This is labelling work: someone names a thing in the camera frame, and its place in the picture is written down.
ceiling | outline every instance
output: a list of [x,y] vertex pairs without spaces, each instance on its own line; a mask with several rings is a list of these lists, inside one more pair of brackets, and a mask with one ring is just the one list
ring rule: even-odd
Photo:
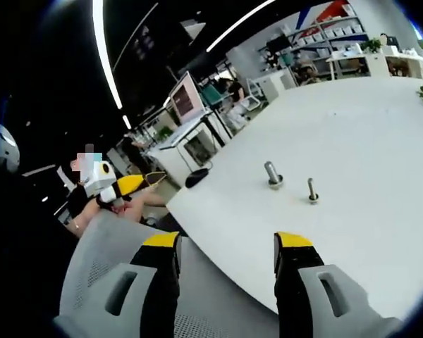
[[[78,0],[12,1],[4,9],[6,68],[2,101],[12,96],[4,124],[20,148],[23,173],[61,163],[93,143],[99,151],[115,145],[125,131],[122,115],[136,125],[152,104],[161,105],[175,80],[166,66],[180,70],[197,57],[211,68],[225,53],[254,33],[305,6],[324,1],[275,1],[236,28],[204,57],[205,49],[261,0],[159,0],[147,22],[156,32],[159,48],[144,63],[133,62],[127,49],[114,76],[122,96],[117,109],[97,53],[92,24],[92,2]],[[105,1],[104,29],[111,66],[137,24],[155,1]],[[206,23],[191,42],[180,22]],[[56,208],[67,189],[55,171],[30,177],[45,205]]]

